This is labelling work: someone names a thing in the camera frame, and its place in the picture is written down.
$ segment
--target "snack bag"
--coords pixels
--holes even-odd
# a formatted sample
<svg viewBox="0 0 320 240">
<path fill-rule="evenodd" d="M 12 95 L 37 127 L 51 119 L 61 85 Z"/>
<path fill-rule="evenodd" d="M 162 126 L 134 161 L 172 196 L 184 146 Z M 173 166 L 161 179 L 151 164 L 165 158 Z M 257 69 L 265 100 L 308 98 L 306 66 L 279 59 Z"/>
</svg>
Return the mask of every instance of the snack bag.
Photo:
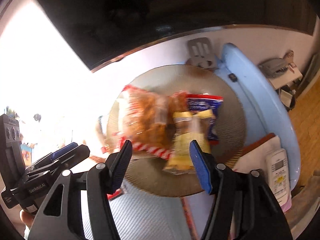
<svg viewBox="0 0 320 240">
<path fill-rule="evenodd" d="M 215 119 L 218 115 L 218 108 L 223 102 L 223 97 L 213 96 L 213 95 L 187 95 L 187 103 L 189 111 L 193 113 L 198 113 L 200 111 L 205 111 L 211 109 L 213 112 L 213 117 L 210 121 L 207 139 L 210 144 L 215 145 L 219 143 L 217 133 L 214 129 Z"/>
<path fill-rule="evenodd" d="M 132 85 L 124 87 L 119 101 L 121 142 L 129 139 L 133 150 L 145 150 L 168 159 L 175 133 L 173 111 L 187 109 L 186 92 L 172 97 L 158 95 Z"/>
<path fill-rule="evenodd" d="M 195 173 L 189 154 L 189 145 L 192 140 L 197 140 L 204 152 L 210 152 L 210 146 L 204 131 L 208 130 L 212 116 L 211 109 L 194 115 L 191 112 L 174 113 L 174 122 L 177 127 L 174 138 L 174 150 L 167 165 L 164 167 L 164 171 L 175 175 Z M 201 130 L 201 121 L 207 123 L 204 130 Z"/>
</svg>

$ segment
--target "yellow snack package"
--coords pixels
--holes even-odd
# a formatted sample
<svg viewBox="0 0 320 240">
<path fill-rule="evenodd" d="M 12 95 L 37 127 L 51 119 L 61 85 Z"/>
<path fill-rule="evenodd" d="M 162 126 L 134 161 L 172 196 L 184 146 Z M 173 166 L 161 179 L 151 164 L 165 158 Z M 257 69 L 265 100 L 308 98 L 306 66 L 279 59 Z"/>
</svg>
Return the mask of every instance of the yellow snack package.
<svg viewBox="0 0 320 240">
<path fill-rule="evenodd" d="M 173 143 L 173 154 L 164 167 L 164 171 L 175 175 L 195 173 L 189 155 L 189 145 L 192 140 L 197 140 L 204 152 L 210 152 L 210 146 L 206 140 L 204 131 L 208 131 L 212 117 L 213 113 L 211 109 L 194 115 L 191 112 L 173 114 L 177 130 Z"/>
</svg>

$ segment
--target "blue snack bag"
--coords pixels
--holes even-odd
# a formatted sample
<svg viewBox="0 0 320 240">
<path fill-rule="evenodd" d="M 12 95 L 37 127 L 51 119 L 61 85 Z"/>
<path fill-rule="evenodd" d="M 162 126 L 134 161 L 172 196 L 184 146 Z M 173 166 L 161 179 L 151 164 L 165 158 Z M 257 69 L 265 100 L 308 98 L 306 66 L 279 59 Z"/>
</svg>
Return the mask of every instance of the blue snack bag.
<svg viewBox="0 0 320 240">
<path fill-rule="evenodd" d="M 219 138 L 216 134 L 214 124 L 215 124 L 215 119 L 218 115 L 218 108 L 222 102 L 223 102 L 223 97 L 220 97 L 220 96 L 195 95 L 195 94 L 187 95 L 187 103 L 188 103 L 189 111 L 193 113 L 198 113 L 201 111 L 212 109 L 214 117 L 210 121 L 208 137 L 207 137 L 209 143 L 212 145 L 216 145 L 219 143 Z"/>
</svg>

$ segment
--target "carbon fiber surface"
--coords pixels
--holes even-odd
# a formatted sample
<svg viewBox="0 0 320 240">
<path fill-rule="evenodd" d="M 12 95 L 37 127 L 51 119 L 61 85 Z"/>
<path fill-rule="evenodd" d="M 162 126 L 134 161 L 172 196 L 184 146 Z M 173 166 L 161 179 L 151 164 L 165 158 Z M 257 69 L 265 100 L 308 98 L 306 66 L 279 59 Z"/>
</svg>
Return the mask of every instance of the carbon fiber surface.
<svg viewBox="0 0 320 240">
<path fill-rule="evenodd" d="M 121 240 L 191 240 L 180 198 L 143 192 L 124 180 L 128 193 L 110 201 Z M 81 192 L 84 234 L 93 240 L 87 192 Z"/>
</svg>

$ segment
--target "finger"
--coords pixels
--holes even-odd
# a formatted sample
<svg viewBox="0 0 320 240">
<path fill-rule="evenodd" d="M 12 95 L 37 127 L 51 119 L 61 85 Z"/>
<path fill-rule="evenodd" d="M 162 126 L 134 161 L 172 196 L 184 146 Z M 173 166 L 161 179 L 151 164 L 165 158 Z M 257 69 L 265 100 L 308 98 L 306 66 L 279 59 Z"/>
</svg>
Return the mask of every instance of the finger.
<svg viewBox="0 0 320 240">
<path fill-rule="evenodd" d="M 20 211 L 20 219 L 28 228 L 31 228 L 34 218 L 33 215 L 24 210 Z"/>
</svg>

